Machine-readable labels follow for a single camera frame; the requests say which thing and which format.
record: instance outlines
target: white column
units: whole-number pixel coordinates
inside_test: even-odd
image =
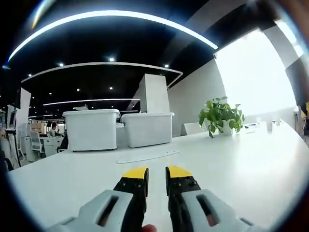
[[[140,109],[142,113],[169,112],[169,97],[165,76],[145,74],[140,81]]]

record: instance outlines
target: desk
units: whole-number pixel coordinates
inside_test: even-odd
[[[135,163],[118,159],[175,149],[177,154]],[[144,224],[171,232],[165,167],[192,172],[202,189],[209,189],[232,206],[239,217],[268,229],[302,194],[308,180],[309,149],[287,124],[230,137],[207,132],[173,138],[170,144],[114,151],[64,151],[9,173],[21,202],[43,227],[77,216],[79,208],[113,189],[132,168],[149,167],[149,193]]]

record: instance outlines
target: white wall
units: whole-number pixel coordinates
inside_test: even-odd
[[[169,97],[165,76],[145,74],[148,113],[168,113]]]
[[[145,74],[140,81],[140,88],[137,93],[140,96],[142,113],[170,112],[165,76]]]
[[[214,60],[197,69],[168,90],[173,117],[173,137],[180,136],[181,125],[198,122],[204,104],[213,98],[225,96],[222,79]]]

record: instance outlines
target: ceiling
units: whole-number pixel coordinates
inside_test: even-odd
[[[126,10],[159,16],[185,25],[208,0],[56,0],[51,1],[53,4],[40,18],[34,30],[31,26],[39,1],[18,2],[19,5],[13,0],[11,8],[7,7],[13,15],[13,22],[9,26],[6,25],[8,36],[5,38],[4,50],[0,57],[3,64],[28,36],[70,15],[94,10]],[[266,9],[253,13],[248,6],[242,5],[200,34],[220,48],[249,30],[271,26],[270,15]],[[114,58],[119,62],[158,67],[168,64],[170,69],[183,72],[179,79],[181,80],[213,59],[214,49],[194,38],[175,58],[163,63],[162,54],[165,48],[179,33],[187,36],[184,32],[164,24],[131,17],[105,16],[76,20],[53,28],[29,42],[9,61],[7,67],[10,70],[1,70],[1,75],[5,72],[6,76],[19,83],[29,74],[34,75],[56,68],[59,63],[72,65],[105,62]],[[64,111],[72,110],[77,104],[43,105],[90,99],[130,99],[134,97],[145,73],[164,75],[167,84],[178,76],[177,73],[168,70],[153,68],[91,65],[64,67],[37,75],[23,82],[22,87],[33,96],[30,116],[52,114],[54,118],[59,118]],[[91,101],[86,104],[90,109],[106,109],[113,106],[125,111],[130,101]],[[139,111],[140,104],[136,102],[134,105],[133,110]]]

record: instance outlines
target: bright window light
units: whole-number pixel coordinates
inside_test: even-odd
[[[62,102],[43,104],[43,106],[67,104],[67,103],[76,103],[76,102],[90,102],[90,101],[91,102],[100,102],[100,101],[140,101],[140,98],[111,98],[111,99],[89,99],[89,100],[80,100],[80,101],[62,101]]]
[[[246,116],[275,114],[296,106],[284,65],[260,30],[241,37],[215,56],[228,103],[241,104]]]
[[[165,24],[167,26],[173,27],[175,29],[181,30],[199,40],[201,40],[202,42],[206,43],[207,45],[209,45],[210,47],[212,47],[213,49],[217,49],[218,46],[215,45],[214,43],[212,43],[211,41],[209,41],[208,39],[206,39],[205,37],[201,36],[200,34],[197,34],[196,32],[178,24],[172,21],[169,21],[167,19],[164,18],[160,18],[151,14],[144,14],[144,13],[140,13],[140,12],[133,12],[133,11],[118,11],[118,10],[107,10],[107,11],[92,11],[92,12],[86,12],[86,13],[81,13],[81,14],[76,14],[76,15],[72,15],[63,19],[60,19],[54,23],[51,23],[43,28],[41,28],[40,30],[36,31],[35,33],[33,33],[32,35],[30,35],[28,38],[26,38],[10,55],[8,62],[10,61],[10,59],[12,59],[12,57],[20,50],[22,49],[26,44],[28,44],[31,40],[33,40],[34,38],[38,37],[39,35],[43,34],[44,32],[57,27],[59,25],[74,21],[74,20],[78,20],[78,19],[83,19],[83,18],[90,18],[90,17],[98,17],[98,16],[126,16],[126,17],[134,17],[134,18],[142,18],[142,19],[146,19],[146,20],[150,20],[150,21],[154,21],[157,23],[162,23]]]

